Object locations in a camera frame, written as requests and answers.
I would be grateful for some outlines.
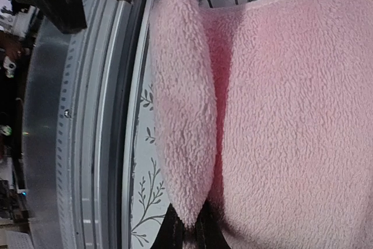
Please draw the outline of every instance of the white object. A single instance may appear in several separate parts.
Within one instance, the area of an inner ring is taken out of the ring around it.
[[[3,62],[3,67],[5,68],[5,75],[8,78],[13,78],[14,73],[16,72],[17,65],[10,60],[9,57],[5,57]]]
[[[0,125],[0,134],[4,134],[5,136],[11,135],[12,128],[8,125]]]
[[[30,6],[27,13],[19,12],[17,15],[7,15],[6,17],[0,18],[0,26],[4,28],[4,32],[18,36],[19,38],[25,38],[29,31],[31,20],[38,10]]]
[[[8,249],[34,249],[31,238],[27,233],[6,231]]]

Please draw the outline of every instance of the fuzzy fabric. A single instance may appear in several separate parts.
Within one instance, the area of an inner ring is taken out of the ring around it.
[[[211,189],[233,249],[373,248],[371,15],[373,0],[159,0],[156,137],[187,226]]]

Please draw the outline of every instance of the metal frame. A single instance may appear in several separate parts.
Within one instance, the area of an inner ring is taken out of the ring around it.
[[[132,145],[125,138],[133,133],[127,121],[132,123],[128,112],[135,106],[129,99],[133,78],[139,78],[132,77],[135,59],[138,65],[147,51],[153,0],[82,2],[87,29],[64,36],[46,19],[31,60],[23,140],[35,217],[31,233],[38,248],[127,249],[133,161],[124,151]],[[52,43],[60,51],[57,69],[48,63]],[[47,120],[43,110],[49,111]],[[44,205],[50,206],[46,213]]]
[[[143,73],[145,63],[150,59],[148,33],[150,11],[153,7],[154,0],[146,0],[143,10],[141,28],[138,35],[138,44],[134,57],[133,76],[131,82],[131,92],[128,100],[128,112],[125,125],[125,146],[123,161],[123,178],[122,178],[122,249],[128,249],[131,246],[131,203],[133,190],[133,158],[134,143],[137,126],[137,115],[139,111],[138,97],[142,91]]]

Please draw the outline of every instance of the metal edge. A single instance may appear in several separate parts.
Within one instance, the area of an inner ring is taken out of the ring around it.
[[[76,89],[76,104],[74,106],[74,129],[76,159],[80,165],[75,166],[79,176],[80,197],[77,202],[82,214],[82,227],[86,247],[100,248],[100,240],[96,237],[95,208],[97,200],[94,197],[95,169],[95,138],[98,93],[101,88],[103,61],[106,56],[112,21],[117,8],[116,0],[100,0],[97,14],[94,18],[97,33],[91,34],[85,61],[81,70],[80,85]]]
[[[108,244],[108,248],[113,249],[117,248],[118,226],[116,223],[117,217],[113,210],[117,207],[115,199],[113,199],[117,195],[116,188],[113,188],[115,179],[112,179],[113,174],[109,168],[113,159],[108,156],[110,155],[110,131],[114,110],[114,99],[112,97],[115,95],[117,86],[122,46],[131,10],[132,6],[127,2],[122,1],[118,5],[107,50],[96,128],[100,132],[96,134],[96,151],[100,154],[97,155],[100,168],[95,172],[97,175],[97,197],[100,198],[97,214],[98,221],[101,221],[102,240],[105,240],[103,244]]]
[[[79,238],[82,227],[76,220],[76,217],[79,217],[80,211],[75,208],[76,205],[74,202],[76,181],[73,179],[75,161],[70,143],[72,126],[70,113],[72,104],[74,103],[73,88],[78,80],[76,79],[76,75],[79,74],[79,66],[85,56],[87,49],[86,41],[89,39],[92,31],[92,17],[97,9],[97,4],[98,0],[83,0],[89,27],[87,30],[74,34],[71,37],[63,74],[64,81],[59,97],[58,130],[56,134],[56,182],[61,236],[65,248],[79,248],[83,245],[82,236]]]
[[[138,44],[138,35],[141,28],[141,19],[145,8],[145,0],[134,0],[131,13],[128,18],[128,24],[125,32],[123,45],[120,50],[120,64],[118,69],[117,80],[115,81],[115,94],[112,111],[112,122],[110,130],[110,158],[109,167],[109,197],[111,200],[109,221],[113,223],[113,231],[110,233],[109,248],[128,248],[129,239],[126,237],[122,242],[122,175],[123,175],[123,155],[124,139],[126,128],[126,116],[128,111],[129,91],[131,88],[131,79],[133,72],[133,62]]]
[[[107,234],[103,233],[105,227],[102,223],[105,224],[105,219],[100,219],[101,217],[101,191],[100,188],[101,181],[105,179],[104,176],[101,176],[101,168],[104,167],[105,155],[102,155],[100,147],[96,146],[97,142],[100,142],[101,131],[100,126],[98,125],[99,116],[100,116],[100,93],[103,84],[103,75],[105,69],[105,63],[107,62],[108,46],[110,46],[111,39],[111,30],[112,25],[115,20],[115,15],[117,13],[118,2],[116,0],[108,0],[104,9],[103,19],[100,25],[100,32],[97,36],[97,42],[94,50],[93,61],[92,61],[92,71],[90,76],[90,95],[87,95],[85,102],[86,114],[85,118],[90,124],[92,124],[91,129],[95,133],[95,138],[90,139],[90,145],[92,149],[93,156],[93,174],[91,174],[91,184],[92,195],[93,195],[93,211],[92,211],[92,223],[94,221],[94,238],[96,241],[97,248],[104,248],[105,244],[108,242]]]
[[[136,116],[138,112],[138,95],[141,90],[142,72],[145,65],[145,60],[148,56],[147,37],[149,31],[150,11],[153,7],[154,0],[146,0],[144,13],[142,17],[141,29],[139,32],[138,47],[136,49],[135,63],[133,66],[131,91],[128,101],[128,113],[125,129],[125,146],[124,146],[124,162],[123,162],[123,178],[122,178],[122,239],[127,242],[122,242],[122,249],[127,249],[130,246],[130,231],[131,231],[131,204],[132,204],[132,172],[133,172],[133,146],[136,135]]]
[[[79,101],[80,99],[84,99],[86,96],[86,88],[87,88],[87,81],[88,75],[90,71],[90,65],[87,63],[87,60],[92,60],[93,57],[93,50],[94,45],[97,40],[98,34],[98,27],[101,22],[102,18],[102,10],[107,0],[98,0],[97,7],[96,7],[96,16],[93,17],[92,26],[91,26],[91,34],[86,39],[86,52],[84,53],[84,57],[82,58],[82,62],[80,63],[79,69],[79,76],[76,78],[76,85],[74,88],[74,95],[73,95],[73,102],[71,106],[71,145],[72,145],[72,157],[74,160],[73,166],[73,195],[74,195],[74,208],[75,208],[75,219],[76,223],[79,225],[81,232],[82,245],[83,248],[86,247],[87,244],[87,232],[85,229],[85,220],[91,220],[92,217],[89,216],[87,219],[87,214],[83,211],[83,204],[89,204],[91,201],[91,197],[83,194],[83,177],[82,177],[82,167],[85,166],[83,162],[83,155],[82,155],[82,138],[83,138],[83,116],[84,116],[84,106],[79,106],[82,102]],[[89,239],[88,243],[92,243],[93,237]]]

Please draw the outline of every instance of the screw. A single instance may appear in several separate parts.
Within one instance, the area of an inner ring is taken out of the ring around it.
[[[64,116],[66,118],[70,118],[70,110],[66,109],[65,112],[64,112]]]

